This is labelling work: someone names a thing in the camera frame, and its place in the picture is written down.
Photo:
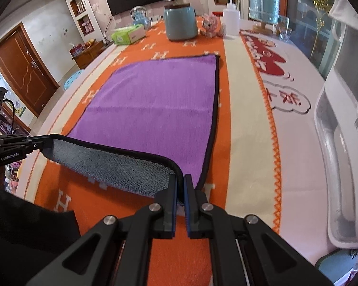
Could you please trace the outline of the dark trousers of operator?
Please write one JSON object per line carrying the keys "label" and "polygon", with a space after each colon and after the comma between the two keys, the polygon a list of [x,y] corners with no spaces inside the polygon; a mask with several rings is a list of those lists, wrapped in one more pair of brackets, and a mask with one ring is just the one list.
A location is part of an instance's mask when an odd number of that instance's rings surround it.
{"label": "dark trousers of operator", "polygon": [[0,189],[0,285],[25,285],[81,237],[75,213],[54,212]]}

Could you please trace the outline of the light blue stool right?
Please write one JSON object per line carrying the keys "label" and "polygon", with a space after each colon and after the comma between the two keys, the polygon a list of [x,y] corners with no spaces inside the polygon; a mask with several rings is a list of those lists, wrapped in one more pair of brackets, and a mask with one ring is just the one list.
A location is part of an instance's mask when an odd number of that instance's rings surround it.
{"label": "light blue stool right", "polygon": [[336,249],[317,260],[315,267],[333,285],[348,285],[358,272],[358,249]]}

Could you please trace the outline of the wooden TV cabinet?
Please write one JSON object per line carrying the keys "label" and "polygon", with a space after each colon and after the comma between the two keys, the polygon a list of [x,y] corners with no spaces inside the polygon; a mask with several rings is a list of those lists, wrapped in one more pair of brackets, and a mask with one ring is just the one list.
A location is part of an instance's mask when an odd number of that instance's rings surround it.
{"label": "wooden TV cabinet", "polygon": [[90,47],[83,48],[80,53],[76,54],[72,59],[76,65],[81,69],[85,69],[90,63],[94,61],[105,50],[103,41],[96,41]]}

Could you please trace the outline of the clear drinking glass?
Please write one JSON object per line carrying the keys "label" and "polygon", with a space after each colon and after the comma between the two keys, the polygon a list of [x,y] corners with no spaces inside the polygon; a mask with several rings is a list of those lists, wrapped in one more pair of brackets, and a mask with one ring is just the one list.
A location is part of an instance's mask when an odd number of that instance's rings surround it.
{"label": "clear drinking glass", "polygon": [[278,18],[275,33],[277,37],[284,42],[290,41],[292,29],[289,27],[290,19],[286,16],[280,15]]}

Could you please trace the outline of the white wall shelf unit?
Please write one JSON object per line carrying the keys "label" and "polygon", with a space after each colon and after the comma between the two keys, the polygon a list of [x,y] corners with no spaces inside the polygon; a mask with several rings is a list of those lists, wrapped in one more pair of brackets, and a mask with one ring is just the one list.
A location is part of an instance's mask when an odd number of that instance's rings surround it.
{"label": "white wall shelf unit", "polygon": [[90,39],[105,42],[89,0],[65,0],[65,2],[83,42],[89,42]]}

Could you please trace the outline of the light blue round stool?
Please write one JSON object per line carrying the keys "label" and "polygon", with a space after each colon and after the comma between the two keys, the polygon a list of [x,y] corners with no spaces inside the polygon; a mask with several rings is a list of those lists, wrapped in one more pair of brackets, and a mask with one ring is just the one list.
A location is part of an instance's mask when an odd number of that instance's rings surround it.
{"label": "light blue round stool", "polygon": [[64,90],[67,90],[72,83],[82,74],[83,70],[78,70],[77,72],[75,72],[74,74],[72,74],[64,83]]}

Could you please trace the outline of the white printed tablecloth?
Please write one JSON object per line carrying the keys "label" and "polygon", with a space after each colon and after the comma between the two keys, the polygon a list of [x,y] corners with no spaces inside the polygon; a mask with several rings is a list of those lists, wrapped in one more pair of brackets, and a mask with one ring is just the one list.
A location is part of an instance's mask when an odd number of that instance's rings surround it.
{"label": "white printed tablecloth", "polygon": [[170,42],[162,21],[132,46],[111,46],[61,96],[39,134],[70,130],[112,71],[143,57],[178,57],[220,48],[225,60],[207,198],[235,216],[257,214],[311,263],[334,250],[327,234],[325,168],[314,111],[323,78],[294,45],[269,41],[283,76],[254,69],[247,41]]}

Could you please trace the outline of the white cloth cover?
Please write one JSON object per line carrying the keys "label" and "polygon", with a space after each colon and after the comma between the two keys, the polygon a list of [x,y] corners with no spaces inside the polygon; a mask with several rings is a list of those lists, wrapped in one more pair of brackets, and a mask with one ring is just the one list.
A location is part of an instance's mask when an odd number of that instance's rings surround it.
{"label": "white cloth cover", "polygon": [[348,0],[334,0],[328,16],[358,31],[358,13]]}

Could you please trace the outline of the white squeeze bottle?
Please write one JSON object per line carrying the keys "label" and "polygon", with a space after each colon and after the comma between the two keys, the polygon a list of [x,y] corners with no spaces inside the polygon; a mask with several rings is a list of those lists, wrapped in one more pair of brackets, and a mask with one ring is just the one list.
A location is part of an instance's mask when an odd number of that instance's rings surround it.
{"label": "white squeeze bottle", "polygon": [[239,24],[240,24],[241,13],[237,9],[236,4],[233,0],[230,0],[226,4],[226,8],[223,10],[223,24],[225,25],[226,35],[238,36],[239,35]]}

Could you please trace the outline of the purple grey microfibre towel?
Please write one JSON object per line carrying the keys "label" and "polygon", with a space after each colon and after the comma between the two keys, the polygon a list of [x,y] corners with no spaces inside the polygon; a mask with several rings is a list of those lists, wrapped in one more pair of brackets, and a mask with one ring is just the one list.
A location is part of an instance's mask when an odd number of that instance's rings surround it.
{"label": "purple grey microfibre towel", "polygon": [[215,140],[216,55],[131,63],[116,70],[85,108],[68,140],[56,140],[36,203],[61,210],[146,205],[169,176],[203,186]]}

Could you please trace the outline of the teal ceramic jar brown lid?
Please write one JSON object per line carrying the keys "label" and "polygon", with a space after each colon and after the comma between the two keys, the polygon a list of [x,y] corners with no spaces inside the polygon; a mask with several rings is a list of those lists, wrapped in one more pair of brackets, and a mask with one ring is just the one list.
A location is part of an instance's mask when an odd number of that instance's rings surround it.
{"label": "teal ceramic jar brown lid", "polygon": [[163,21],[169,41],[185,41],[198,36],[196,13],[189,3],[164,6]]}

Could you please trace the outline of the green tissue pack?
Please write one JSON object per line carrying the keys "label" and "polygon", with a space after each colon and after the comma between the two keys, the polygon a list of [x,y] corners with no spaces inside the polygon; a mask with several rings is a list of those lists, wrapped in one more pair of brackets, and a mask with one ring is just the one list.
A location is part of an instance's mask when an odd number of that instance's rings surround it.
{"label": "green tissue pack", "polygon": [[145,27],[142,24],[117,28],[111,35],[117,45],[130,45],[146,36]]}

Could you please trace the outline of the brown wooden door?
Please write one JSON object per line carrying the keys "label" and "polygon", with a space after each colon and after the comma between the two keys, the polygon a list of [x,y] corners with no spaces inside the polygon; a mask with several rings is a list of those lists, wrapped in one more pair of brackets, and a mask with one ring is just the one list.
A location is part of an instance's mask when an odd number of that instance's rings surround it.
{"label": "brown wooden door", "polygon": [[0,72],[36,117],[59,88],[22,23],[0,39]]}

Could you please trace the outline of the orange H-pattern table runner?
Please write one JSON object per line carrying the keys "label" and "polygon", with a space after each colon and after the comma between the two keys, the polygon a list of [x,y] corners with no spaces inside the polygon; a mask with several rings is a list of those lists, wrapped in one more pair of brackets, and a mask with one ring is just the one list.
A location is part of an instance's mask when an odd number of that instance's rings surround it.
{"label": "orange H-pattern table runner", "polygon": [[216,103],[203,190],[210,202],[273,230],[281,222],[281,159],[262,77],[281,62],[275,43],[241,21],[238,36],[171,42],[163,23],[113,46],[65,92],[41,134],[78,136],[173,160],[198,181]]}

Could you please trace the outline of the pink plush toy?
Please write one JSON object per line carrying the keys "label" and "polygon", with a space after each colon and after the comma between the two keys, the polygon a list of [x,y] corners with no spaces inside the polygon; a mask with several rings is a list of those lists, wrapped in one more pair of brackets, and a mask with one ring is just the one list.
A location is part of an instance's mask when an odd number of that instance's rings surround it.
{"label": "pink plush toy", "polygon": [[226,27],[216,15],[204,14],[202,16],[202,28],[200,34],[207,38],[224,37],[226,34]]}

